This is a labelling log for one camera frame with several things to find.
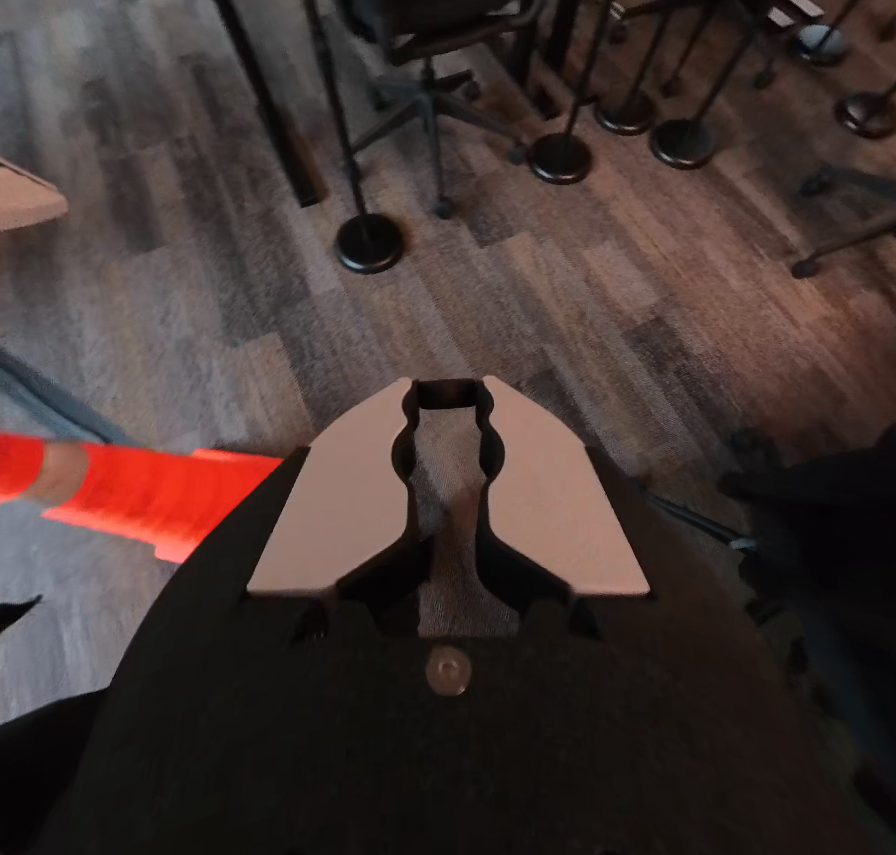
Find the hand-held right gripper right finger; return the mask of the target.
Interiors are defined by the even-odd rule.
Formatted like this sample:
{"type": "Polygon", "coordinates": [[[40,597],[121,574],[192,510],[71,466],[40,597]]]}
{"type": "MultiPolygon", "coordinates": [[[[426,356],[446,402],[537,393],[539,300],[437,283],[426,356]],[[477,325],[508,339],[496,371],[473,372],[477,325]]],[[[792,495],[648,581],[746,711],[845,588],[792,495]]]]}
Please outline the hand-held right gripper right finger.
{"type": "Polygon", "coordinates": [[[476,571],[510,607],[651,591],[590,459],[553,413],[496,376],[476,387],[476,571]]]}

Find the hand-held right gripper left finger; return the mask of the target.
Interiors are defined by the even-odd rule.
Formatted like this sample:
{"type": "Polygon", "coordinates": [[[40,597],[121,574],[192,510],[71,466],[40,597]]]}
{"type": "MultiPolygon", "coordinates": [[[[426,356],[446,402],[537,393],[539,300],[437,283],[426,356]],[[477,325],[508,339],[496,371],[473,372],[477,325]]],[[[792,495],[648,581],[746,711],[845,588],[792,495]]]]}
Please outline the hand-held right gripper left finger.
{"type": "Polygon", "coordinates": [[[257,596],[322,596],[417,538],[417,383],[398,378],[312,442],[247,584],[257,596]]]}

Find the black lego plate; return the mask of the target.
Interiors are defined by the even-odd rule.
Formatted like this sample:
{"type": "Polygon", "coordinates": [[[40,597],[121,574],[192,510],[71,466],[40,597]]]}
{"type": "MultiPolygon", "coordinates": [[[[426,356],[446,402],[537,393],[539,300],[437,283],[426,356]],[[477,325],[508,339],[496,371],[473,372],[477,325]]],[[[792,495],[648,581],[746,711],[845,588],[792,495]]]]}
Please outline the black lego plate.
{"type": "Polygon", "coordinates": [[[416,386],[421,410],[449,411],[470,408],[480,410],[493,402],[482,379],[418,380],[416,386]]]}

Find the orange striped cone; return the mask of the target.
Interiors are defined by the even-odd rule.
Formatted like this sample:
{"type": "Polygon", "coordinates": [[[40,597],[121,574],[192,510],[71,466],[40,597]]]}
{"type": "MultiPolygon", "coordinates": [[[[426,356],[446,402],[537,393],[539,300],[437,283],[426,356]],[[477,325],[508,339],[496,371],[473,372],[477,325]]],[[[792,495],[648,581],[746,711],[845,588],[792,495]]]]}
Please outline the orange striped cone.
{"type": "Polygon", "coordinates": [[[181,564],[281,462],[2,432],[1,501],[28,501],[49,521],[146,543],[181,564]]]}

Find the black floor stand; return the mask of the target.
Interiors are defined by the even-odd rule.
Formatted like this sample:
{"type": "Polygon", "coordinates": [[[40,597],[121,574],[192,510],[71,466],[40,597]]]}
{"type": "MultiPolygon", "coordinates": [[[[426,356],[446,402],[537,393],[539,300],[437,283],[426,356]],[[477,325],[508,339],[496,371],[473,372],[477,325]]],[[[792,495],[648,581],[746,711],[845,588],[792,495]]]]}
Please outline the black floor stand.
{"type": "Polygon", "coordinates": [[[335,62],[317,0],[301,0],[311,34],[324,94],[342,153],[342,165],[350,186],[354,215],[340,226],[335,237],[337,258],[349,271],[360,275],[383,273],[395,266],[404,252],[396,222],[368,211],[361,188],[360,170],[354,157],[346,115],[339,93],[335,62]]]}

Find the black office chair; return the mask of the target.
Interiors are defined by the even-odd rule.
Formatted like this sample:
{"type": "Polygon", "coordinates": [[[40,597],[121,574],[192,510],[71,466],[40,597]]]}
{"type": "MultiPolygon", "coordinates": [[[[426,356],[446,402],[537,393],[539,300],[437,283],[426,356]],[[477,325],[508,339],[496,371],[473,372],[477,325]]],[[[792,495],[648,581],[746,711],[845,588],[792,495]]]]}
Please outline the black office chair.
{"type": "Polygon", "coordinates": [[[506,138],[510,160],[520,165],[523,142],[507,124],[476,107],[480,88],[474,72],[462,70],[440,77],[434,59],[522,31],[537,21],[545,1],[333,0],[347,32],[378,48],[390,67],[420,63],[419,77],[376,77],[369,82],[371,103],[384,115],[351,143],[351,155],[420,120],[434,172],[433,211],[442,220],[451,216],[453,203],[444,189],[439,117],[506,138]]]}
{"type": "MultiPolygon", "coordinates": [[[[888,202],[895,202],[895,179],[879,174],[857,170],[852,167],[826,165],[801,184],[798,193],[804,197],[815,197],[845,184],[863,189],[888,202]]],[[[855,230],[840,232],[820,244],[808,255],[790,267],[792,278],[809,279],[816,276],[823,267],[823,259],[859,245],[874,242],[880,238],[895,236],[895,214],[882,215],[855,230]]]]}

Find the cluster of black floor stands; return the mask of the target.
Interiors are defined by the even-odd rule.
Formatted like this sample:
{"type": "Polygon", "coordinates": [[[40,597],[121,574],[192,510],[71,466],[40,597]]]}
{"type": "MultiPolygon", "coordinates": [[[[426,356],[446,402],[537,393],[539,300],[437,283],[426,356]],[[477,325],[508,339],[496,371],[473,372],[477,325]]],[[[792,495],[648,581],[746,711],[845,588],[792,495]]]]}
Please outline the cluster of black floor stands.
{"type": "MultiPolygon", "coordinates": [[[[603,0],[599,16],[588,46],[588,54],[574,89],[574,99],[561,132],[543,135],[529,147],[527,160],[532,172],[544,182],[553,185],[571,185],[582,181],[592,167],[588,145],[574,134],[580,110],[596,101],[586,93],[593,66],[599,50],[607,38],[612,5],[615,0],[603,0]]],[[[725,65],[715,79],[710,92],[696,112],[687,118],[667,120],[657,127],[655,105],[642,93],[642,82],[651,65],[653,55],[663,39],[673,14],[684,6],[684,0],[666,0],[661,18],[647,52],[643,56],[632,85],[621,104],[605,112],[597,109],[600,125],[619,136],[638,136],[650,132],[652,154],[665,166],[677,170],[697,170],[705,167],[715,153],[715,138],[704,123],[722,88],[728,82],[735,67],[756,40],[760,27],[777,0],[761,0],[756,11],[745,24],[744,34],[728,55],[725,65]]]]}

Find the black desk leg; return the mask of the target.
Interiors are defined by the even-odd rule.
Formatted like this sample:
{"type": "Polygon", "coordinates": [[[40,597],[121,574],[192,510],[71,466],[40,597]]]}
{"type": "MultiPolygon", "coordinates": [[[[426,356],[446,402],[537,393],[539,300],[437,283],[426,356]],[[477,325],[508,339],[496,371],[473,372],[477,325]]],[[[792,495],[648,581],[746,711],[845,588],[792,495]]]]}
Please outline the black desk leg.
{"type": "Polygon", "coordinates": [[[273,99],[237,5],[234,0],[212,1],[252,90],[255,110],[298,205],[302,209],[318,205],[321,197],[315,182],[289,136],[285,119],[273,99]]]}

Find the wooden desk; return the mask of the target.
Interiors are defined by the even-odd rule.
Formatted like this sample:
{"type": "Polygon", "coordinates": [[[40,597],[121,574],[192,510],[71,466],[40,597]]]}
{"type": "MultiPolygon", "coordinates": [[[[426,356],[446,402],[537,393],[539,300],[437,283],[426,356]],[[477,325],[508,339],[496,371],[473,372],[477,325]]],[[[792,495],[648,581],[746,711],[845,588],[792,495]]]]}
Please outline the wooden desk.
{"type": "Polygon", "coordinates": [[[1,158],[1,232],[65,217],[69,202],[54,184],[1,158]]]}

